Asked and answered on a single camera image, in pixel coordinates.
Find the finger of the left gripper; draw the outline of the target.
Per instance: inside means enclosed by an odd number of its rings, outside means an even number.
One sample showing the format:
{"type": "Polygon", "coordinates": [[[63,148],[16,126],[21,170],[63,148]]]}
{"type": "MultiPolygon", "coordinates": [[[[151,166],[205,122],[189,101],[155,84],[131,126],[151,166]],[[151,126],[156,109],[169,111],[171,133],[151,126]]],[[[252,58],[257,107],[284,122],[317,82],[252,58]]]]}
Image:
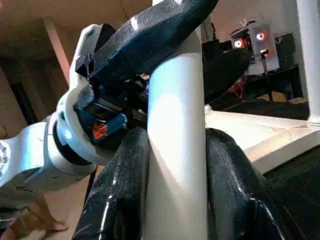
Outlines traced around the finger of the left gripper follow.
{"type": "Polygon", "coordinates": [[[153,70],[210,15],[216,0],[163,0],[136,14],[93,54],[89,81],[104,87],[153,70]]]}
{"type": "Polygon", "coordinates": [[[248,50],[238,48],[203,61],[204,103],[209,104],[219,98],[243,76],[252,57],[248,50]]]}

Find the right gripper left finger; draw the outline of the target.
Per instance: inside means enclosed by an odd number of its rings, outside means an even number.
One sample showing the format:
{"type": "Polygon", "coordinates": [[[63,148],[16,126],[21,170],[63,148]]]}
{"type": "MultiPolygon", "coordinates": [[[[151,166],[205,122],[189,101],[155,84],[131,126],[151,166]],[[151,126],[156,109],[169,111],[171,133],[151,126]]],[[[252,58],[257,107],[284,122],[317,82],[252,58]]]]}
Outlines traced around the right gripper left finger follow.
{"type": "Polygon", "coordinates": [[[74,240],[139,240],[149,177],[149,140],[131,129],[98,175],[73,233],[74,240]]]}

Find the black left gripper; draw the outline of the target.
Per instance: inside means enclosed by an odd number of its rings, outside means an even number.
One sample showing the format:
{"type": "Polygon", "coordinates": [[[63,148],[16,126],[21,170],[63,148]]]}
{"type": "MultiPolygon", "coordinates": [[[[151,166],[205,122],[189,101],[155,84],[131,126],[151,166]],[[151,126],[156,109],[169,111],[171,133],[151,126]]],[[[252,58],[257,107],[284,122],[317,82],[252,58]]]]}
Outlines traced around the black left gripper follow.
{"type": "Polygon", "coordinates": [[[140,75],[104,87],[96,81],[80,91],[74,110],[89,141],[117,148],[128,131],[147,128],[149,81],[140,75]]]}

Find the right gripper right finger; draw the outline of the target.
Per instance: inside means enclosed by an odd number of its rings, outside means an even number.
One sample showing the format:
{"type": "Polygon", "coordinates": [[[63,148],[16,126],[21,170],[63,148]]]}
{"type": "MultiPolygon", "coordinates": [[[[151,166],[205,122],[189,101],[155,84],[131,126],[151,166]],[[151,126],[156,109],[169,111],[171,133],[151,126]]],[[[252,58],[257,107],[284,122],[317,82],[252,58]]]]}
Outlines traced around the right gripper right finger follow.
{"type": "Polygon", "coordinates": [[[207,128],[210,240],[317,240],[320,149],[262,174],[227,133],[207,128]]]}

